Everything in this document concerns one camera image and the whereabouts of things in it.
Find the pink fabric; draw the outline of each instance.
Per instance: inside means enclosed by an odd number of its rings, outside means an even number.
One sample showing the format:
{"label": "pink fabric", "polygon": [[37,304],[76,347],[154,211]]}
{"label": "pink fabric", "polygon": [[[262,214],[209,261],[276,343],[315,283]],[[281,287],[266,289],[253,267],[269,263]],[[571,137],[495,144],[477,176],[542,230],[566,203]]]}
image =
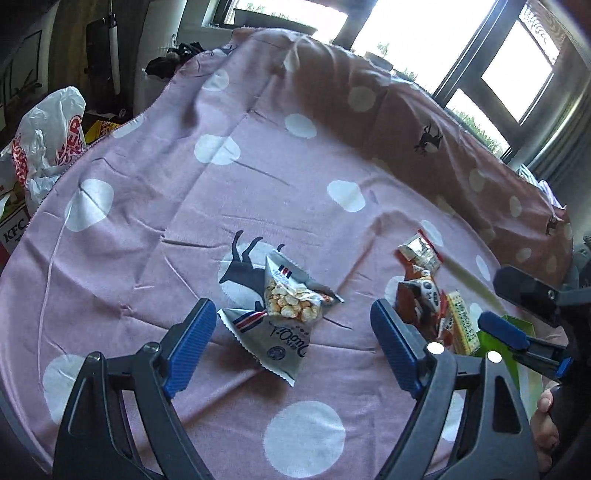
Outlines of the pink fabric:
{"label": "pink fabric", "polygon": [[[565,211],[413,85],[294,33],[240,31],[237,46],[195,57],[146,112],[90,147],[0,279],[2,385],[48,461],[52,415],[59,421],[77,362],[159,340],[198,297],[252,308],[255,290],[222,275],[241,269],[254,282],[265,251],[285,244],[346,301],[316,326],[295,387],[220,323],[174,405],[217,478],[373,478],[414,405],[369,324],[372,302],[392,300],[404,275],[396,247],[423,228],[444,258],[438,286],[459,289],[473,319],[479,310],[519,316],[493,294],[499,262],[553,284],[564,275]],[[241,256],[232,262],[233,242]],[[270,425],[293,405],[311,409],[298,418],[312,430],[330,427],[332,443],[279,458],[271,447],[281,432]],[[327,408],[339,421],[324,421]],[[294,435],[312,442],[290,418]],[[131,424],[146,455],[137,416]]]}

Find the green box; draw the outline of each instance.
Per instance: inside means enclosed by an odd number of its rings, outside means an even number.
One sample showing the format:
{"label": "green box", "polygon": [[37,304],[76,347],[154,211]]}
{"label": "green box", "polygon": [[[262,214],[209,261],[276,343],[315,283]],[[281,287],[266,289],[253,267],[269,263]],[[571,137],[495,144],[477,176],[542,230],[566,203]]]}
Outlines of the green box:
{"label": "green box", "polygon": [[[530,322],[526,322],[525,320],[510,315],[505,315],[503,318],[522,332],[525,332],[526,335],[535,337],[534,326]],[[478,331],[477,335],[480,340],[480,348],[475,355],[484,357],[486,353],[491,350],[496,350],[501,354],[511,377],[515,382],[515,386],[519,389],[519,395],[521,396],[521,401],[523,402],[528,418],[531,418],[537,408],[538,398],[544,390],[542,376],[538,372],[534,372],[513,360],[512,354],[504,343],[501,343],[499,340],[482,330]]]}

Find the human hand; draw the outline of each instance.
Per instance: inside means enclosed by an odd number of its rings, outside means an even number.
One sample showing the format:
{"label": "human hand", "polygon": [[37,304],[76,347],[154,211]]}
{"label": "human hand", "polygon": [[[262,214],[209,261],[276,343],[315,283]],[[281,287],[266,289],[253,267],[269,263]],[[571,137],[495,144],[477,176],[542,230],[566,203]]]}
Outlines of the human hand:
{"label": "human hand", "polygon": [[558,428],[550,418],[550,407],[554,399],[550,390],[558,383],[548,383],[538,400],[538,409],[531,417],[530,426],[534,434],[535,449],[538,453],[538,468],[540,472],[547,472],[552,466],[552,450],[558,445]]}

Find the cardboard box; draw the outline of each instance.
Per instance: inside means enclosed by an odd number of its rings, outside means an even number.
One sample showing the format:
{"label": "cardboard box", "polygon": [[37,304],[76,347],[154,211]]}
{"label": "cardboard box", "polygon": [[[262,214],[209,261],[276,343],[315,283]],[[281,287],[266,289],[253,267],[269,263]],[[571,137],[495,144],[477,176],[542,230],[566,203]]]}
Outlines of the cardboard box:
{"label": "cardboard box", "polygon": [[4,268],[7,264],[8,258],[21,240],[22,234],[30,219],[27,206],[23,201],[15,209],[12,209],[10,214],[0,220],[0,242],[2,244],[2,248],[0,248],[1,268]]}

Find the curtain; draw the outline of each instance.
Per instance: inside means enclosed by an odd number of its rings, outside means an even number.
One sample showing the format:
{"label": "curtain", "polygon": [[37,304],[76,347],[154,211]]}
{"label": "curtain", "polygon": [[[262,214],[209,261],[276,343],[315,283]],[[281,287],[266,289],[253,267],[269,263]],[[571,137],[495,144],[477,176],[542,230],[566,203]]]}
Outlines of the curtain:
{"label": "curtain", "polygon": [[566,32],[562,25],[538,0],[528,0],[525,3],[519,20],[553,65],[566,38]]}
{"label": "curtain", "polygon": [[565,117],[539,155],[529,165],[539,180],[552,186],[564,180],[591,152],[591,81],[567,109]]}

